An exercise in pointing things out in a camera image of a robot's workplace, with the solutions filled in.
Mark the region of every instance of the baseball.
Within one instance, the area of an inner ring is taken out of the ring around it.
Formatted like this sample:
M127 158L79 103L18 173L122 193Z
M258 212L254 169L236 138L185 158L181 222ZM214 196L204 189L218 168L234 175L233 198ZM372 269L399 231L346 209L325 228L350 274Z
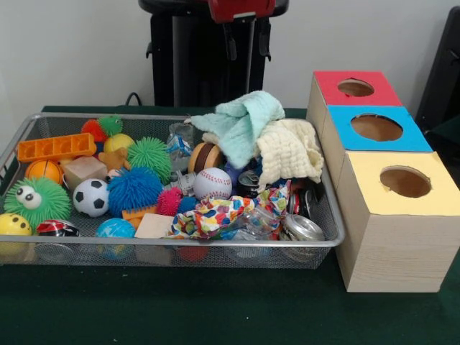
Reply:
M193 192L198 200L208 196L215 199L228 199L231 195L230 176L217 167L202 170L193 182Z

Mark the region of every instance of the orange plastic block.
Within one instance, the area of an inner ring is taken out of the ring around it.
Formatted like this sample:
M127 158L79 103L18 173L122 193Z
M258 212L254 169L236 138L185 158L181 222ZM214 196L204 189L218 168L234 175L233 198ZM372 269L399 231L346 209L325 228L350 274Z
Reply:
M123 210L121 214L123 215L123 219L128 221L132 224L132 226L137 229L139 224L141 223L142 218L146 213L156 213L157 207L156 206L147 206L141 208L140 210Z
M27 140L18 145L18 160L62 160L76 156L92 156L96 144L92 134L82 133L38 140Z

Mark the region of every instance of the green spiky ball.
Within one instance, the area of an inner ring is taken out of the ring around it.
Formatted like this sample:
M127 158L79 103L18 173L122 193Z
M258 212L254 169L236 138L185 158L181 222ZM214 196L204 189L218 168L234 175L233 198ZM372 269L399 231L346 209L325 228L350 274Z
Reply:
M33 210L27 209L23 203L17 199L17 190L25 185L34 188L35 192L42 197L41 204ZM18 181L6 194L4 208L6 212L17 213L35 229L47 219L68 220L70 217L70 198L64 188L49 178L25 178Z
M98 123L108 137L121 133L123 130L123 121L121 120L121 117L117 115L101 117L98 120Z
M128 149L128 162L132 167L154 170L163 185L170 181L171 161L166 144L157 138L142 138Z

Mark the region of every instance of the soccer ball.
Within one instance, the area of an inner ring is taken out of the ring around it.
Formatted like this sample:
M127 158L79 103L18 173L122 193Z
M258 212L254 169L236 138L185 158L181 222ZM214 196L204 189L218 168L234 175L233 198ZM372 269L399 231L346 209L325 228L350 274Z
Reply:
M73 191L73 205L88 217L102 216L109 209L107 183L97 178L83 181Z

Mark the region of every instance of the wire basket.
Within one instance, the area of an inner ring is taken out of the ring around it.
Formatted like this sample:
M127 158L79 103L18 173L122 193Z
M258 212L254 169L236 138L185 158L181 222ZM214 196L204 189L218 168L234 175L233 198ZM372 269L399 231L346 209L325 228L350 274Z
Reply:
M8 189L24 178L27 164L17 161L22 140L42 139L78 133L88 119L100 114L41 113L26 119L0 157L0 212ZM123 133L133 139L156 137L163 141L169 126L185 116L121 115ZM194 144L201 133L193 134ZM311 219L324 231L325 241L195 241L174 239L121 239L94 237L98 225L110 218L86 218L72 211L70 222L80 237L0 236L0 264L163 266L163 267L247 267L317 268L329 250L344 239L341 218L331 180L324 167L322 193L310 207Z

